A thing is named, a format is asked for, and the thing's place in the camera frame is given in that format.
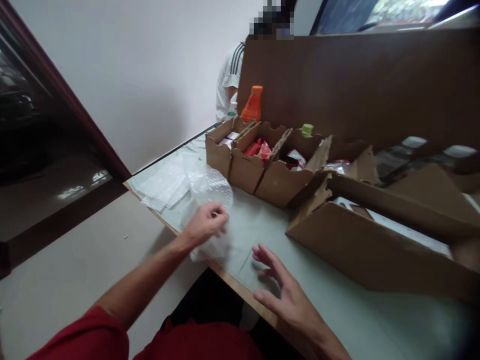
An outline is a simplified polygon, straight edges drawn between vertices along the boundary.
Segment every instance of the white shirt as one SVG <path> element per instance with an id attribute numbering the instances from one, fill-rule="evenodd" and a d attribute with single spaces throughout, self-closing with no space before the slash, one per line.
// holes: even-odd
<path id="1" fill-rule="evenodd" d="M 216 83 L 216 122 L 219 123 L 230 109 L 229 87 L 238 89 L 240 71 L 244 60 L 245 45 L 241 42 L 233 47 L 226 57 Z"/>

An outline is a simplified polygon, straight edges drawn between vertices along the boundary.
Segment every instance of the white wall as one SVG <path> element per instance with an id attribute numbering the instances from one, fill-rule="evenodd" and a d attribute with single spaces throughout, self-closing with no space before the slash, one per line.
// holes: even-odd
<path id="1" fill-rule="evenodd" d="M 262 0 L 10 0 L 132 172 L 215 122 Z"/>

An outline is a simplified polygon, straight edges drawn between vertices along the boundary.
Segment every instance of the green bottle cap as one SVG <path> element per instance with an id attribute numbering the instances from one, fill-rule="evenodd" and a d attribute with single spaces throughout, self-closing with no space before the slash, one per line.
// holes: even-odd
<path id="1" fill-rule="evenodd" d="M 304 138 L 311 138 L 312 131 L 314 130 L 314 126 L 311 124 L 303 124 L 301 127 L 301 134 Z"/>

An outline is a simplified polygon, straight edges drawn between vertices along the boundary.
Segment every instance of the orange bottle cap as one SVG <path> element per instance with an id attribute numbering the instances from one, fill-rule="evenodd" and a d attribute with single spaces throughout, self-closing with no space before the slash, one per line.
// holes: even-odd
<path id="1" fill-rule="evenodd" d="M 252 95 L 260 95 L 263 90 L 264 90 L 263 86 L 254 85 L 254 86 L 251 87 L 251 94 Z"/>

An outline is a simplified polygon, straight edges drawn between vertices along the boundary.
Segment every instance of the bottle cap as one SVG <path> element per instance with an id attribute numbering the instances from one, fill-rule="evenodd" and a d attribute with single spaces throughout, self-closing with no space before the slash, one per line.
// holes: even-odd
<path id="1" fill-rule="evenodd" d="M 425 140 L 422 137 L 409 136 L 405 140 L 403 140 L 401 143 L 402 143 L 402 145 L 405 145 L 406 147 L 416 149 L 416 148 L 421 147 L 426 142 L 427 142 L 427 140 Z"/>
<path id="2" fill-rule="evenodd" d="M 251 87 L 251 94 L 252 94 L 252 95 L 260 95 L 263 90 L 264 90 L 264 87 L 263 87 L 263 86 L 253 85 L 253 86 Z"/>
<path id="3" fill-rule="evenodd" d="M 463 145 L 453 145 L 443 151 L 445 155 L 448 155 L 452 158 L 466 158 L 475 154 L 476 152 L 477 150 L 473 147 Z"/>
<path id="4" fill-rule="evenodd" d="M 314 130 L 314 126 L 311 124 L 303 124 L 300 130 L 304 138 L 311 138 L 312 131 Z"/>

